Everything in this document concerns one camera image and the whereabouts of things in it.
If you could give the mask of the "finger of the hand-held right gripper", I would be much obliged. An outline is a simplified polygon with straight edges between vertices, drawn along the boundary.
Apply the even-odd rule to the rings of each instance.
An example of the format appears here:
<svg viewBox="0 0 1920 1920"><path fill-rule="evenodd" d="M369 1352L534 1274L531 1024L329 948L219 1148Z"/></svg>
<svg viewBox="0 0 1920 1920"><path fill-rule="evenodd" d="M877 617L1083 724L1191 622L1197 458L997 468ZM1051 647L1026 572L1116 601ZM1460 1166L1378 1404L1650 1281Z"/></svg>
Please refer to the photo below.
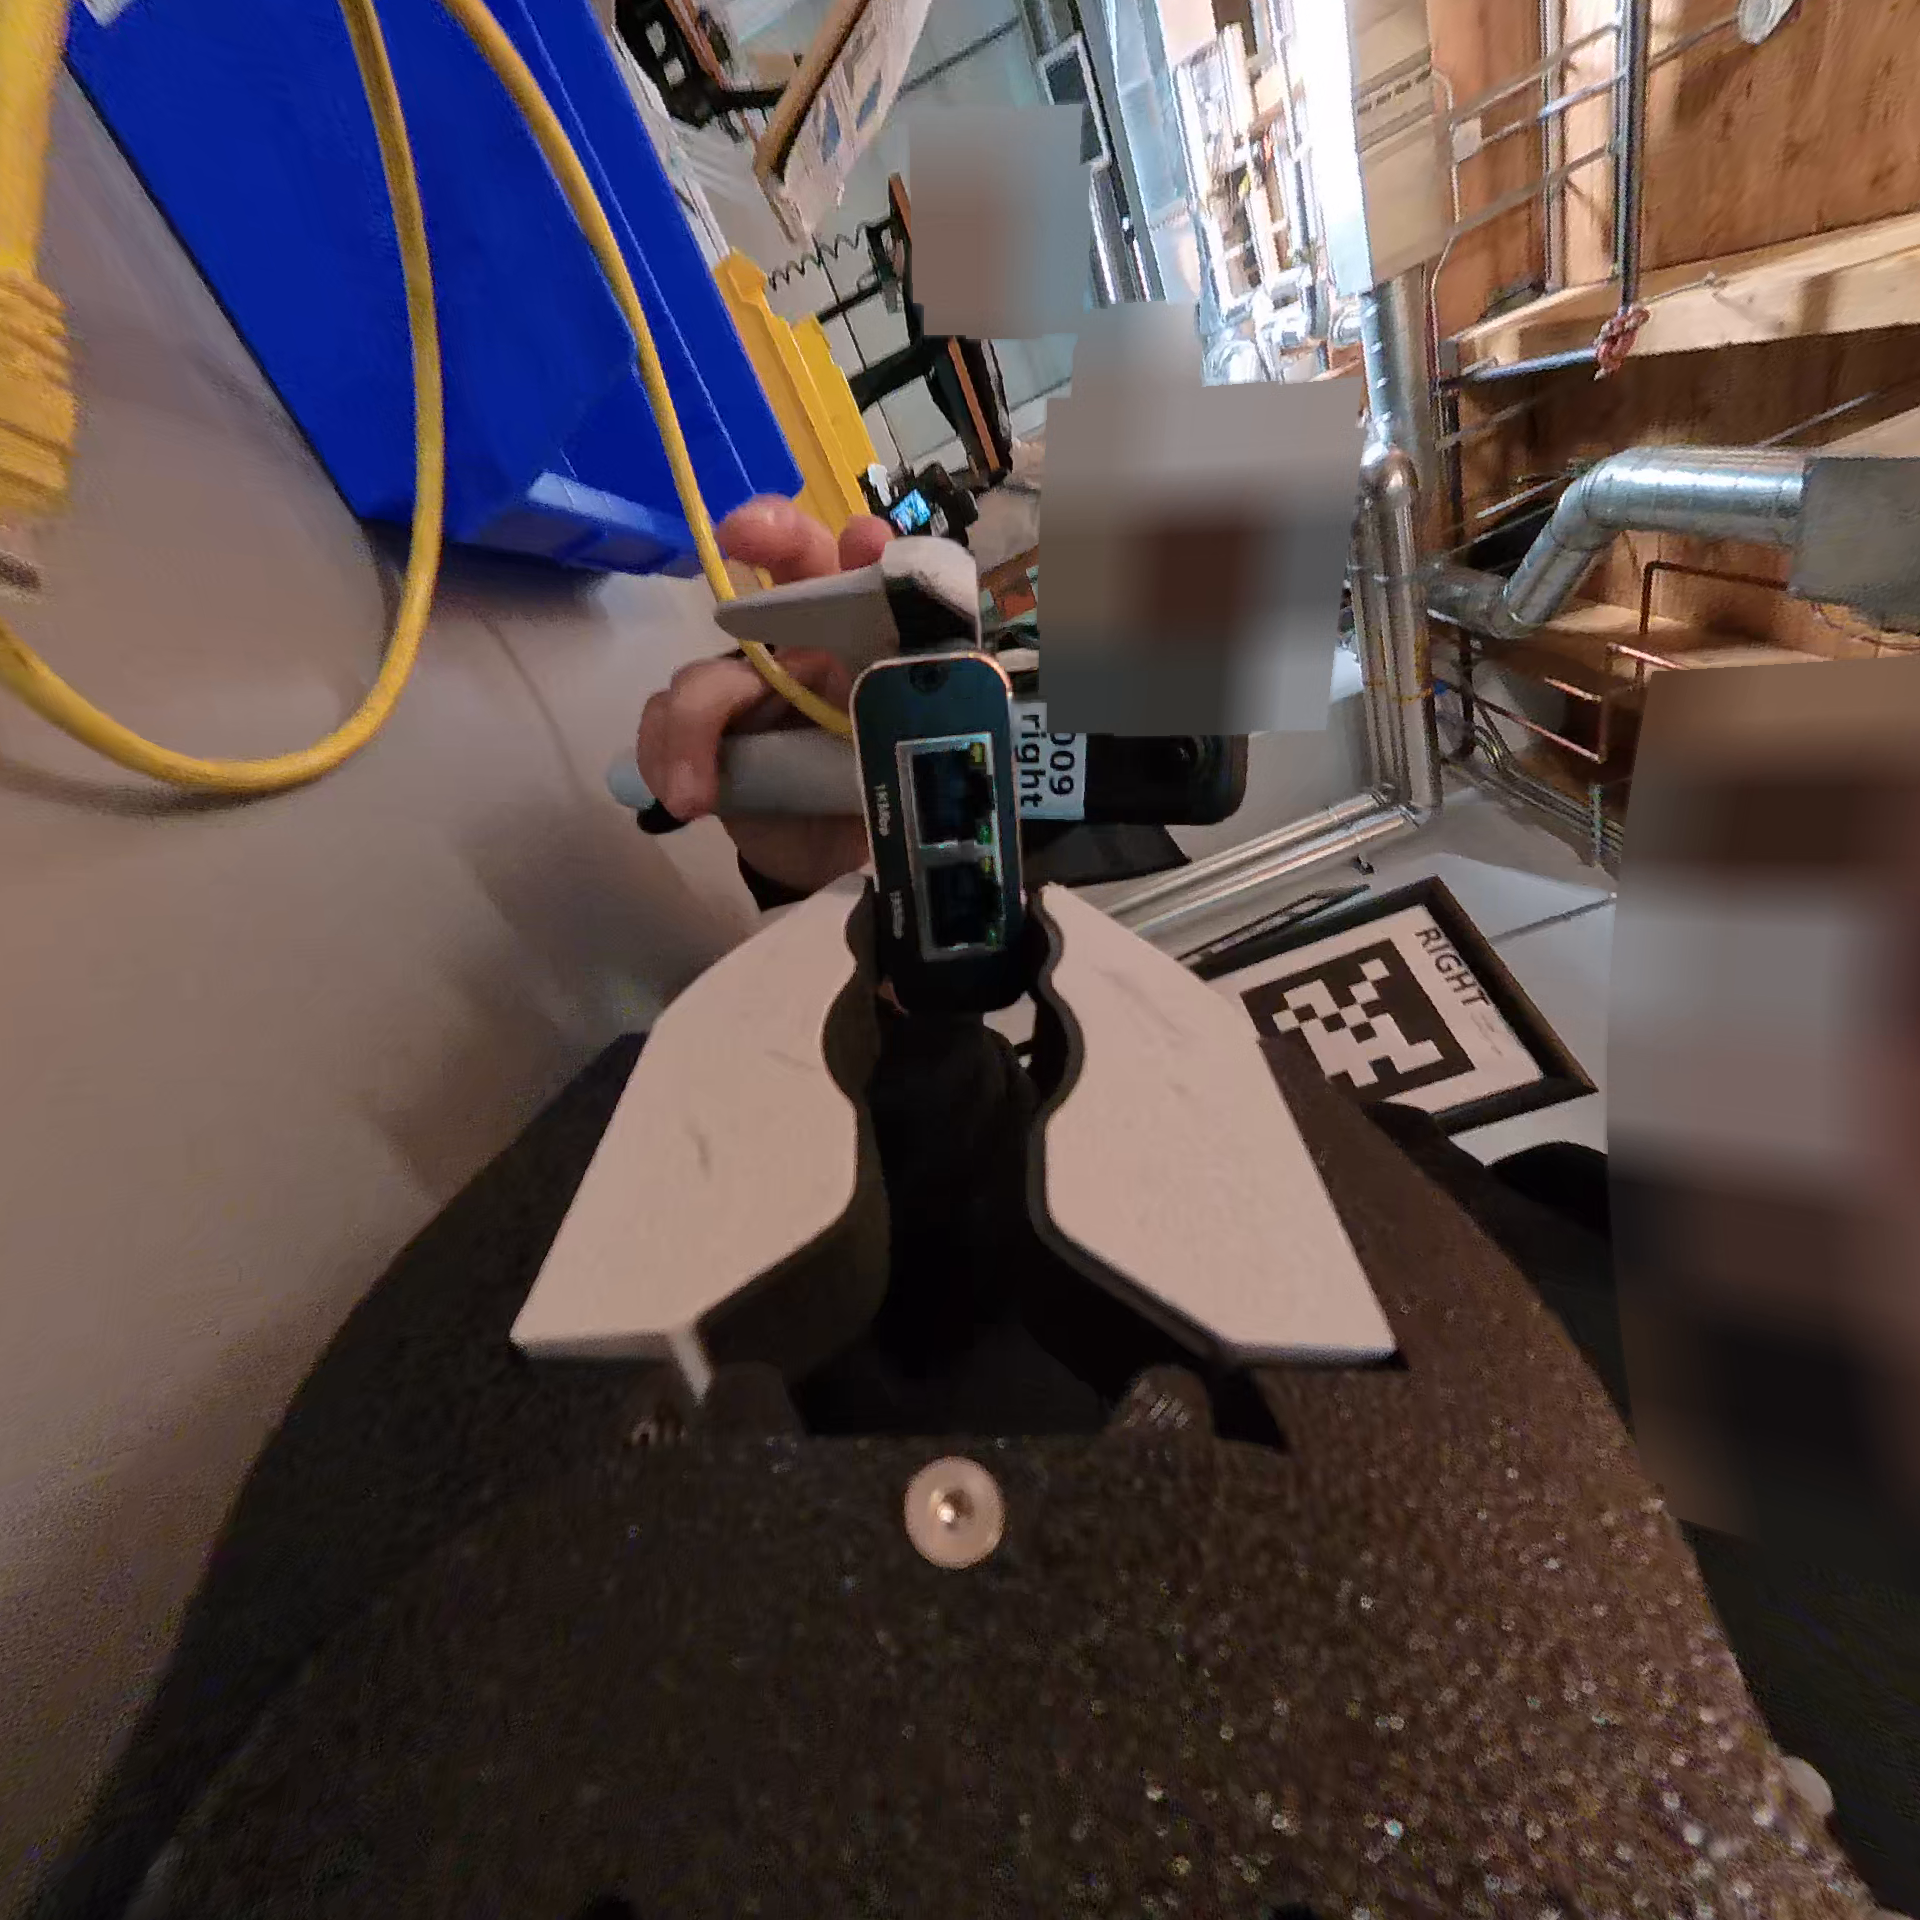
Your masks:
<svg viewBox="0 0 1920 1920"><path fill-rule="evenodd" d="M945 538L889 540L879 586L897 650L975 650L981 589L972 553Z"/></svg>
<svg viewBox="0 0 1920 1920"><path fill-rule="evenodd" d="M813 653L845 664L872 664L900 653L900 629L879 567L721 601L714 622L739 648Z"/></svg>

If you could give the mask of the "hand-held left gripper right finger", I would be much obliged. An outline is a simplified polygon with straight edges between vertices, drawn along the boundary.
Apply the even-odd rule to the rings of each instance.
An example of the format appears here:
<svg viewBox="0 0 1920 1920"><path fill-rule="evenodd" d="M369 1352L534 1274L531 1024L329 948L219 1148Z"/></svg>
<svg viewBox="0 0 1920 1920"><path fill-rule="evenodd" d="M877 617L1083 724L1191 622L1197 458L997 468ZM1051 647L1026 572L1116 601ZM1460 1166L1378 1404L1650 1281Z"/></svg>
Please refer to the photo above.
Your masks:
<svg viewBox="0 0 1920 1920"><path fill-rule="evenodd" d="M1064 1066L1030 1209L1061 1260L1230 1369L1397 1355L1252 1020L1060 885L1030 900Z"/></svg>

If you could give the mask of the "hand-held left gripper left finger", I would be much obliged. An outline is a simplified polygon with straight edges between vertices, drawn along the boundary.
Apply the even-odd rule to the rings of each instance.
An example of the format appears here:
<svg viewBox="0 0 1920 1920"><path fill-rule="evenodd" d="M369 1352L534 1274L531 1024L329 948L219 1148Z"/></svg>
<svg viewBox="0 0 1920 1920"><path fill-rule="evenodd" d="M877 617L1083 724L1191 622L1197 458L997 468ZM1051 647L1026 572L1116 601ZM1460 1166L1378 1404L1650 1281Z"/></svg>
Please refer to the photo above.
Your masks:
<svg viewBox="0 0 1920 1920"><path fill-rule="evenodd" d="M768 918L653 1023L511 1324L534 1361L802 1380L869 1329L889 1207L872 885Z"/></svg>

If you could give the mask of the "yellow plastic bin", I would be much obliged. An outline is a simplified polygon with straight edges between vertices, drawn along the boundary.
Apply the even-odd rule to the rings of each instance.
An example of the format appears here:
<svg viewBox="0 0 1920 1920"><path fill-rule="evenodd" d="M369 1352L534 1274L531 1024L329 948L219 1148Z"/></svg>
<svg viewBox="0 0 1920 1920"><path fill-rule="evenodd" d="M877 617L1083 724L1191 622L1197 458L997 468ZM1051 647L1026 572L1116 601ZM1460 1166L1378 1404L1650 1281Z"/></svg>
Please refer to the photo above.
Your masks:
<svg viewBox="0 0 1920 1920"><path fill-rule="evenodd" d="M864 485L879 463L847 374L817 318L789 322L771 309L768 274L746 254L726 253L712 274L796 463L798 507L839 536L869 515Z"/></svg>

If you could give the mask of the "black network adapter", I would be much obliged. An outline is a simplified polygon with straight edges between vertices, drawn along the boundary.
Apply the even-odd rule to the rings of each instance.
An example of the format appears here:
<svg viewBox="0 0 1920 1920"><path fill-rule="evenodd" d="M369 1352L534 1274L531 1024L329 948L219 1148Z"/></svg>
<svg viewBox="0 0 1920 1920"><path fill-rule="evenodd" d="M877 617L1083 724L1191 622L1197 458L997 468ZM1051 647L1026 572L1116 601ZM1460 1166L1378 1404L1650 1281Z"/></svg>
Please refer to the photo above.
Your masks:
<svg viewBox="0 0 1920 1920"><path fill-rule="evenodd" d="M1026 993L1012 721L979 650L879 660L852 687L876 973L910 1015L984 1016Z"/></svg>

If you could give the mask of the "white desk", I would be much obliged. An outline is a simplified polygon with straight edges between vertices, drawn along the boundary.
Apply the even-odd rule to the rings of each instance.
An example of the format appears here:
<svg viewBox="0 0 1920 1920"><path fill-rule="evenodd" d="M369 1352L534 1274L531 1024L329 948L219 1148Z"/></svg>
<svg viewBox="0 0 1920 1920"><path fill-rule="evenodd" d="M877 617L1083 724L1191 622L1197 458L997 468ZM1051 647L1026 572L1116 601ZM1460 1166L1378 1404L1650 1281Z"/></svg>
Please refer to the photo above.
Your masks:
<svg viewBox="0 0 1920 1920"><path fill-rule="evenodd" d="M4 620L109 716L271 757L372 684L348 515L77 86L40 264L77 448ZM108 1747L235 1479L392 1252L750 917L605 766L712 650L702 582L443 564L395 716L238 808L4 699L4 1747Z"/></svg>

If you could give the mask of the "person's right hand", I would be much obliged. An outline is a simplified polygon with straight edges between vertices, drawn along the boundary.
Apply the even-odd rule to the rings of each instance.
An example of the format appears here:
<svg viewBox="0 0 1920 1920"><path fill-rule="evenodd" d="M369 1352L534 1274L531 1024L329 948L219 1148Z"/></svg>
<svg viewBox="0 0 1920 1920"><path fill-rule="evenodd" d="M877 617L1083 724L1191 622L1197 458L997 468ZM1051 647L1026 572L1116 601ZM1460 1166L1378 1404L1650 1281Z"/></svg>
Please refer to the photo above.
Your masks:
<svg viewBox="0 0 1920 1920"><path fill-rule="evenodd" d="M715 528L729 572L793 586L874 564L893 538L877 516L855 515L830 535L796 502L758 497ZM815 731L804 709L766 683L746 658L712 658L677 670L647 699L635 728L635 774L676 818L696 823L717 811L721 745L731 735Z"/></svg>

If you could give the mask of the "framed fiducial marker sign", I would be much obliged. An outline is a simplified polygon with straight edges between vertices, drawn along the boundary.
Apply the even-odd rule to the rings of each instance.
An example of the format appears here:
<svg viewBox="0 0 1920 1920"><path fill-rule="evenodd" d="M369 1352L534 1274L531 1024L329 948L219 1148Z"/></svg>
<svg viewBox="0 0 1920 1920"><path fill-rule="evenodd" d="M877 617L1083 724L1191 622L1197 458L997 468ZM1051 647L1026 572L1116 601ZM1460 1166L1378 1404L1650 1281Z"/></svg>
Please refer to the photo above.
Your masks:
<svg viewBox="0 0 1920 1920"><path fill-rule="evenodd" d="M1320 886L1180 962L1359 1109L1447 1141L1597 1090L1441 877Z"/></svg>

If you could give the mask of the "vertical metal pipes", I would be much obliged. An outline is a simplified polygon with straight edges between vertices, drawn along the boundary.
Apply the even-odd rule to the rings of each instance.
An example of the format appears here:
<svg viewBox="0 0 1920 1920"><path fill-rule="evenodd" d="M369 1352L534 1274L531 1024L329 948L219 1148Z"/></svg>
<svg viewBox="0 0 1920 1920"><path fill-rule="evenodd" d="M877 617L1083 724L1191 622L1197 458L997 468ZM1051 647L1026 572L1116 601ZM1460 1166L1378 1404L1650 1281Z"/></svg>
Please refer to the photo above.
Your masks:
<svg viewBox="0 0 1920 1920"><path fill-rule="evenodd" d="M1366 420L1349 598L1376 787L1412 826L1444 804L1424 577L1438 480L1427 294L1420 263L1357 303Z"/></svg>

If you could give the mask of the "blue plastic bin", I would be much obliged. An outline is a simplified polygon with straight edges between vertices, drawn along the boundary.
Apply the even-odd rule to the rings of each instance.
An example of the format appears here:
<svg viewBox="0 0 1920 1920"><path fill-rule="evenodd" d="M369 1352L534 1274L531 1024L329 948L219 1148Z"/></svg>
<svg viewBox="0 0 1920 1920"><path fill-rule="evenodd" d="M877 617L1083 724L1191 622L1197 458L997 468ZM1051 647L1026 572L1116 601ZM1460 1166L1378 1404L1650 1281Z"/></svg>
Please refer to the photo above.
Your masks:
<svg viewBox="0 0 1920 1920"><path fill-rule="evenodd" d="M697 574L632 333L515 104L440 4L375 12L435 292L443 540ZM594 4L491 17L601 204L707 515L796 498L802 470ZM409 524L404 274L340 7L74 4L65 61L350 511Z"/></svg>

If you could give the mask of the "wooden beam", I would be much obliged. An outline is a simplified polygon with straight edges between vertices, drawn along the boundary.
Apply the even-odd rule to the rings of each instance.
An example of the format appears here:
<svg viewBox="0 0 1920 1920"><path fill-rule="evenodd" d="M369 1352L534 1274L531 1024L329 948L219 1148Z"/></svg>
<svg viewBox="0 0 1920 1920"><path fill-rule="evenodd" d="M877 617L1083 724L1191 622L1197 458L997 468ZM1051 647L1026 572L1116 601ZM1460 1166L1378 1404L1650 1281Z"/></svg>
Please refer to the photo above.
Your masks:
<svg viewBox="0 0 1920 1920"><path fill-rule="evenodd" d="M1644 276L1636 357L1677 357L1918 324L1918 215L1802 236ZM1573 287L1455 336L1465 377L1589 352L1618 309L1610 283Z"/></svg>

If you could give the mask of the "silver ventilation duct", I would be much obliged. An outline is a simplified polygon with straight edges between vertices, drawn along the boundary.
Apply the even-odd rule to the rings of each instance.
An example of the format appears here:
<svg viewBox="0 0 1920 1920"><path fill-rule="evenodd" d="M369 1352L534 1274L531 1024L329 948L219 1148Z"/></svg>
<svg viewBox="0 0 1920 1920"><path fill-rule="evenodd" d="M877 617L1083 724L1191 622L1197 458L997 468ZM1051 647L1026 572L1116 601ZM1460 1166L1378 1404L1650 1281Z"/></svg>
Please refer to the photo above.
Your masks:
<svg viewBox="0 0 1920 1920"><path fill-rule="evenodd" d="M1796 448L1636 447L1576 478L1506 578L1432 561L1427 612L1487 638L1553 622L1625 535L1788 554L1788 593L1913 634L1918 461Z"/></svg>

